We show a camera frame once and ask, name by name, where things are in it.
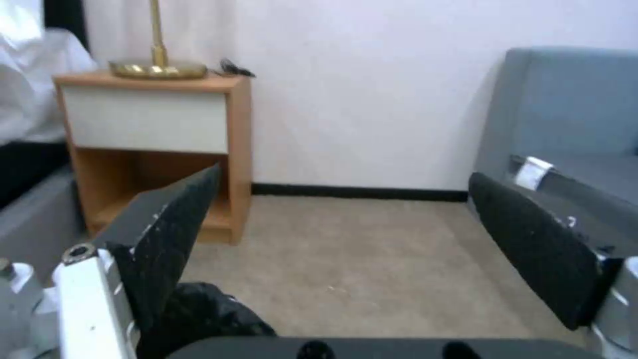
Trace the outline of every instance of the beige carpet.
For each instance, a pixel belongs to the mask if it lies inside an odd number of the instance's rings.
[[[218,285],[286,336],[582,342],[464,204],[256,196],[242,243],[197,244],[182,280]]]

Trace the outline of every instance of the wooden nightstand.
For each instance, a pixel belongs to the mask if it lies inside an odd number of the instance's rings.
[[[250,207],[251,97],[245,77],[55,78],[87,228],[95,235],[138,193],[220,163],[198,241],[237,244]]]

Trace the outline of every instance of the nightstand drawer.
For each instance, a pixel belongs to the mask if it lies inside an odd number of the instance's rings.
[[[77,147],[228,153],[223,93],[61,88]]]

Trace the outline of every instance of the gray sofa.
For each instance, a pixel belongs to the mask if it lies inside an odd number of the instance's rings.
[[[66,165],[0,211],[0,257],[30,264],[47,283],[62,253],[85,232],[75,176]]]
[[[507,52],[476,171],[510,181],[527,156],[554,165],[539,192],[638,233],[638,52]]]

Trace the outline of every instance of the white label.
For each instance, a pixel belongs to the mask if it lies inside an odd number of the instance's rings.
[[[553,164],[539,160],[536,157],[528,157],[518,174],[516,174],[514,183],[528,190],[536,191],[543,177],[552,167],[554,167]]]

